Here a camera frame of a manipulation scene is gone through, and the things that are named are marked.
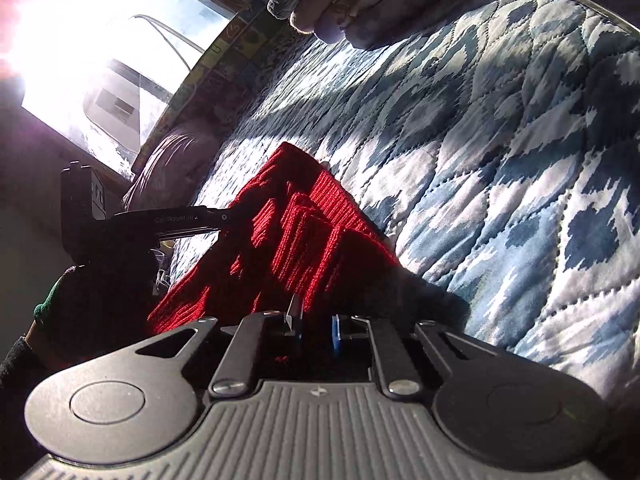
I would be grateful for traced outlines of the gloved left hand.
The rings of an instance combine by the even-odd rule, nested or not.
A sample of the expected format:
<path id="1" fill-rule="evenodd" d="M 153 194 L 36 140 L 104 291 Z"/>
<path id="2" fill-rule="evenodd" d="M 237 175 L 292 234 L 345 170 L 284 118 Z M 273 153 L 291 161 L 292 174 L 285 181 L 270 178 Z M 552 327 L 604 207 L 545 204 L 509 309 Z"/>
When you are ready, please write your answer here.
<path id="1" fill-rule="evenodd" d="M 152 252 L 72 266 L 35 307 L 26 344 L 62 370 L 144 339 L 156 277 Z"/>

